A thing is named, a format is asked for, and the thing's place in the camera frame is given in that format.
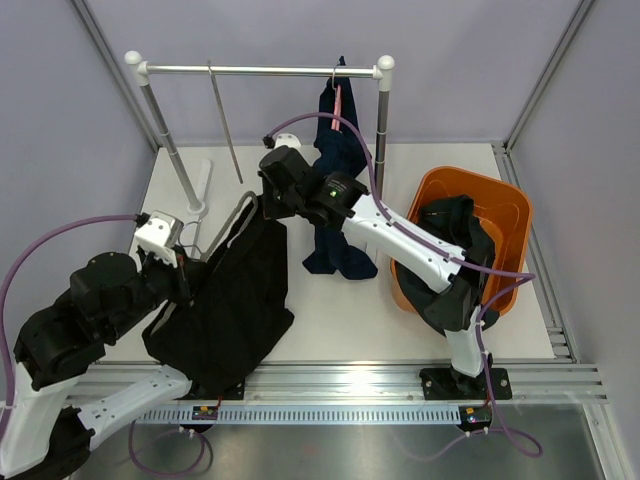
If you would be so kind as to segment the grey clothes hanger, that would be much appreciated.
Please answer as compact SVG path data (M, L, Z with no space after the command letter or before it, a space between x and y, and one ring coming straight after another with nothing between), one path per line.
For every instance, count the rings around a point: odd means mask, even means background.
M210 245L202 251L197 258L192 258L187 255L186 246L180 243L179 236L175 245L177 260L179 257L190 257L195 260L206 262L210 268L209 275L206 277L196 295L204 288L205 282L214 271L214 259L218 256L216 251L227 247L228 244L241 235L251 223L258 210L258 195L251 190L243 193L236 206L231 210L216 236L211 241ZM145 254L140 247L136 248L136 253L141 263L140 273L144 277L145 286L149 291L149 294L153 297L154 308L149 311L150 322L144 330L144 334L146 336L150 336L164 327L170 321L173 314L191 307L196 299L196 295L195 298L187 305L177 305L165 300L161 291L161 267L166 264L155 259L152 254Z
M223 129L223 133L225 136L225 140L226 140L226 144L229 150L229 154L230 154L230 158L231 161L233 163L234 166L234 170L238 179L238 182L240 185L244 184L244 177L242 175L241 172L241 168L238 162L238 158L237 158L237 154L235 151L235 146L234 146L234 142L231 136L231 132L229 129L229 124L228 124L228 120L227 120L227 116L226 116L226 111L224 108L224 103L222 100L222 96L221 96L221 92L219 89L219 85L218 85L218 81L217 81L217 76L216 74L213 72L212 69L212 64L210 60L207 60L207 71L208 71L208 75L209 75L209 79L210 79L210 83L211 83L211 87L213 90L213 94L214 94L214 99L216 102L216 108L218 111L218 115L220 118L220 122L221 122L221 126Z

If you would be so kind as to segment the black shorts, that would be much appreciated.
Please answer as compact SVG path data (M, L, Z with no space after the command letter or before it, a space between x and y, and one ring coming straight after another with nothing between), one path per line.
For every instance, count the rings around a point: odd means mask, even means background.
M164 307L143 331L147 353L188 377L204 396L224 395L251 374L294 322L287 228L250 199L208 258L187 306Z

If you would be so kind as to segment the navy blue shorts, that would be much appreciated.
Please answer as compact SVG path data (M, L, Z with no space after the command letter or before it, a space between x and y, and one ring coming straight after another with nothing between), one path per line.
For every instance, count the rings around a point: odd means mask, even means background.
M332 116L318 119L313 146L320 156L313 168L323 176L341 172L356 178L367 166L367 161L354 134L359 125L351 81L336 77L337 84L342 86L341 131L336 132L331 129L334 93L329 80L319 97L319 111ZM309 273L331 275L339 272L348 280L367 280L377 275L378 269L366 252L350 245L342 232L317 227L314 242L314 251L303 261Z

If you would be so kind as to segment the pink clothes hanger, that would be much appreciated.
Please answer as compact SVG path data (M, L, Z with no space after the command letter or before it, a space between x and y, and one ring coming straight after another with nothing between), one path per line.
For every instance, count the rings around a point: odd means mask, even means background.
M333 106L334 118L332 119L332 122L331 122L331 129L333 131L340 132L341 122L339 118L341 117L341 114L342 114L342 86L340 84L337 84L337 80L336 80L337 67L338 65L334 67L334 70L332 71L332 74L329 80L330 87L334 93L334 106Z

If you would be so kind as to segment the dark teal shorts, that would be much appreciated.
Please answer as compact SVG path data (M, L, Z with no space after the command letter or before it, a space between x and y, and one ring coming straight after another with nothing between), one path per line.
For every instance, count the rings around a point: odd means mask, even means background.
M440 240L461 247L466 260L483 267L495 261L495 243L474 215L467 195L436 199L419 210L418 226ZM422 320L439 334L470 326L471 316L484 295L488 275L463 267L451 288L436 293L411 270L395 264L396 280L404 297Z

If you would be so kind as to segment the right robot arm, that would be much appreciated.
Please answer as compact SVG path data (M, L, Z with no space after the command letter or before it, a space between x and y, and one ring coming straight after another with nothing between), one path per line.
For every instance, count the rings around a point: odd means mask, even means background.
M300 216L309 223L356 236L411 271L435 298L425 314L443 330L451 349L454 388L474 397L489 382L478 344L482 277L464 266L465 250L437 238L375 199L346 173L323 176L299 150L280 146L259 163L265 214Z

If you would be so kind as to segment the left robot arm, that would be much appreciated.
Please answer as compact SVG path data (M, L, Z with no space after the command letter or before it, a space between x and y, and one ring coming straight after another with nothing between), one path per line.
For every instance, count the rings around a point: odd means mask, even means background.
M14 397L1 440L4 479L62 479L124 425L187 393L208 396L215 375L200 364L163 366L126 389L82 406L70 391L113 346L164 302L179 304L205 265L178 254L175 265L145 255L141 266L123 253L103 253L75 271L70 287L33 314L14 347Z

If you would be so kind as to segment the metal clothes rack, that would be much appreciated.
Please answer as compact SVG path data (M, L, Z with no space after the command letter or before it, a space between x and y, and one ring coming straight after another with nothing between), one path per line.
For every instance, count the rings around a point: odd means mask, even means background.
M376 121L375 157L373 161L374 189L381 193L384 186L387 127L389 114L389 96L395 68L395 59L390 55L383 55L372 67L284 67L284 66L208 66L208 65L155 65L142 58L134 50L124 56L133 78L140 88L152 118L159 131L159 137L164 146L179 183L186 195L186 215L189 219L200 219L205 215L205 194L209 186L208 175L211 173L209 162L204 163L204 173L200 178L202 185L192 183L177 151L169 127L161 112L150 83L153 74L193 74L207 75L211 78L220 75L227 76L273 76L273 77L326 77L331 80L340 78L372 79L378 82L378 106Z

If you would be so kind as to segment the orange plastic laundry basket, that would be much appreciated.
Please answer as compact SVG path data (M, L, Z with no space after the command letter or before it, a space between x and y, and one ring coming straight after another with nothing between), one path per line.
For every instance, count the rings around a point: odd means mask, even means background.
M420 209L434 200L467 195L474 201L474 215L494 241L493 267L519 272L524 265L533 206L517 187L456 167L437 167L426 173L414 196L407 218L416 223Z

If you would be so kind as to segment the aluminium mounting rail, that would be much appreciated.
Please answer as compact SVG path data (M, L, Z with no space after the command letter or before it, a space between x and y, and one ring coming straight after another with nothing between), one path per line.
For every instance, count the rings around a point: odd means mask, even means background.
M530 404L593 404L608 401L597 368L579 363L502 364L512 400ZM153 373L151 364L92 366L71 390L84 402L117 393ZM244 384L249 403L402 403L423 398L417 363L265 364Z

